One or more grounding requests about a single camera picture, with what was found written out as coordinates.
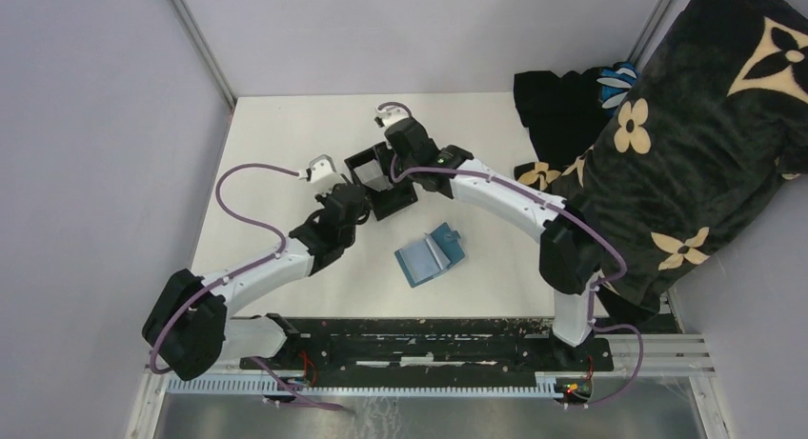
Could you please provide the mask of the blue leather card holder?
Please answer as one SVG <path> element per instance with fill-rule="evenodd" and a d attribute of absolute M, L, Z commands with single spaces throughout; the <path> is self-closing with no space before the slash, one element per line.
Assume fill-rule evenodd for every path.
<path fill-rule="evenodd" d="M 394 257 L 411 288 L 421 286 L 462 262 L 465 251 L 460 233 L 447 222 L 422 238 L 397 249 Z"/>

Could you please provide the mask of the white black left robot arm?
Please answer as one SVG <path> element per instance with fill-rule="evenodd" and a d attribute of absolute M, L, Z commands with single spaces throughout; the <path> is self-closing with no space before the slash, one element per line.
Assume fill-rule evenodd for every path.
<path fill-rule="evenodd" d="M 219 361 L 260 357 L 278 369 L 297 362 L 299 343 L 279 315 L 236 314 L 266 294 L 322 271 L 354 243 L 355 230 L 370 211 L 363 187 L 337 184 L 317 200 L 321 209 L 257 259 L 206 276 L 188 269 L 170 276 L 142 328 L 151 346 L 153 372 L 172 371 L 190 381 Z"/>

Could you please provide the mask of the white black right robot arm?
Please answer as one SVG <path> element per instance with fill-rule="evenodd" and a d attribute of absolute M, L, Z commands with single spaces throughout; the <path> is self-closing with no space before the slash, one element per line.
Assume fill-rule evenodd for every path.
<path fill-rule="evenodd" d="M 379 113 L 374 121 L 392 148 L 390 176 L 409 179 L 428 192 L 477 206 L 522 230 L 538 245 L 538 270 L 554 290 L 550 345 L 553 363 L 574 370 L 589 356 L 594 331 L 594 296 L 604 283 L 597 272 L 606 254 L 627 271 L 623 257 L 601 235 L 587 201 L 576 204 L 499 174 L 454 145 L 440 149 L 425 128 L 406 113 Z"/>

